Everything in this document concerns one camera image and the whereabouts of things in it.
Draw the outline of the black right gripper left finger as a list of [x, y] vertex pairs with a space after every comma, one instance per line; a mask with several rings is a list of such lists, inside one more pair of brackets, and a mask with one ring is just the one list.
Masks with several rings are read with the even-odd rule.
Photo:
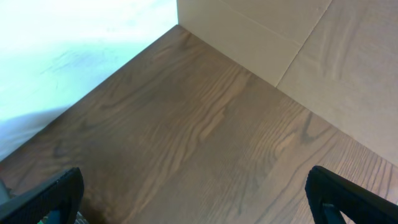
[[13, 195], [1, 181], [1, 223], [80, 223], [83, 193], [83, 176], [77, 167], [64, 170], [21, 195]]

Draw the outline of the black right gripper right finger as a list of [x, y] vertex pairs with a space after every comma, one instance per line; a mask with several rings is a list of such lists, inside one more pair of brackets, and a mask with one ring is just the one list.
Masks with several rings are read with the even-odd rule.
[[397, 205], [322, 167], [309, 171], [305, 193], [316, 224], [397, 223]]

